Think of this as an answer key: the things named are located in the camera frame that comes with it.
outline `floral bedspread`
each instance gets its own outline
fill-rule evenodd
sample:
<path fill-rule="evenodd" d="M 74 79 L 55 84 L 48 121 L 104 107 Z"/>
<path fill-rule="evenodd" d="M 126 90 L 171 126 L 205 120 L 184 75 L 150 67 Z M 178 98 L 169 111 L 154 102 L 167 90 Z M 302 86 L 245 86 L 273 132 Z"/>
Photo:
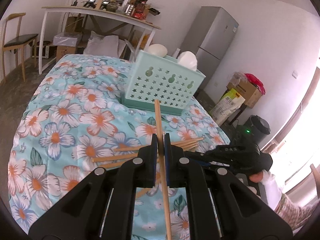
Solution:
<path fill-rule="evenodd" d="M 113 150 L 151 142 L 154 112 L 118 101 L 131 68 L 117 58 L 66 55 L 41 82 L 17 128 L 8 164 L 11 211 L 25 232 L 101 164 L 93 157 L 131 154 Z M 162 120 L 171 141 L 203 137 L 198 151 L 229 143 L 194 98 L 181 116 L 163 114 Z M 132 239 L 166 238 L 162 198 L 157 180 L 136 199 Z M 190 239 L 185 189 L 170 188 L 169 200 L 174 238 Z"/>

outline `wall switch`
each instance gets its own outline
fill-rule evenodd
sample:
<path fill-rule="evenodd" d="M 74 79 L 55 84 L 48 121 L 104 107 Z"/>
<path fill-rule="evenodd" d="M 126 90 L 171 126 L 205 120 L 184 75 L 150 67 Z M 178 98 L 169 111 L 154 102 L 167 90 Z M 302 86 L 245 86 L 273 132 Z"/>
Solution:
<path fill-rule="evenodd" d="M 297 79 L 297 78 L 298 78 L 298 72 L 294 70 L 294 71 L 292 72 L 292 76 L 293 76 L 295 79 Z"/>

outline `red bag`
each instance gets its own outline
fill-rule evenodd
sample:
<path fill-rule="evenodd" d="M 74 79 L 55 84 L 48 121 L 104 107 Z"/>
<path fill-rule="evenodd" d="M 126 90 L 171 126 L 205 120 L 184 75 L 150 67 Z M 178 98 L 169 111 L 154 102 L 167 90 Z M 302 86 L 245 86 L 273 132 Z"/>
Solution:
<path fill-rule="evenodd" d="M 245 76 L 247 77 L 248 81 L 251 84 L 257 85 L 259 91 L 261 92 L 262 95 L 266 94 L 266 90 L 263 87 L 263 83 L 255 76 L 249 73 L 245 73 Z"/>

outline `metal screw head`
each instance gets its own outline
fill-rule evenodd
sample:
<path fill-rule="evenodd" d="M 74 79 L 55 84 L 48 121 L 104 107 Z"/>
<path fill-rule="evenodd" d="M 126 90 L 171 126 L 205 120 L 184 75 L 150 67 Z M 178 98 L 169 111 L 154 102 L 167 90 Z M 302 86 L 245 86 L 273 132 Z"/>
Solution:
<path fill-rule="evenodd" d="M 187 163 L 189 163 L 189 159 L 186 158 L 186 157 L 182 157 L 182 158 L 179 159 L 179 162 L 180 162 L 181 164 L 187 164 Z"/>
<path fill-rule="evenodd" d="M 228 173 L 228 171 L 225 168 L 219 168 L 217 172 L 220 175 L 226 175 Z"/>
<path fill-rule="evenodd" d="M 94 174 L 96 174 L 96 175 L 102 175 L 104 173 L 104 168 L 102 168 L 102 167 L 99 167 L 99 168 L 96 168 L 95 170 L 94 170 Z"/>
<path fill-rule="evenodd" d="M 134 159 L 132 160 L 132 162 L 133 162 L 134 164 L 141 164 L 141 163 L 143 162 L 143 160 L 142 160 L 141 158 L 137 157 L 137 158 L 134 158 Z"/>

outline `black trash can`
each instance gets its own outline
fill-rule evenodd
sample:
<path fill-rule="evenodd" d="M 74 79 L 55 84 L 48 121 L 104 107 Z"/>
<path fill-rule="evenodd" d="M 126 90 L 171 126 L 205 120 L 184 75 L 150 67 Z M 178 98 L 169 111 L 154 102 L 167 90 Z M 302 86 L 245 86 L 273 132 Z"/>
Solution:
<path fill-rule="evenodd" d="M 248 133 L 250 133 L 251 139 L 255 144 L 261 143 L 270 134 L 268 122 L 257 115 L 251 115 L 244 123 L 244 126 L 248 128 Z"/>

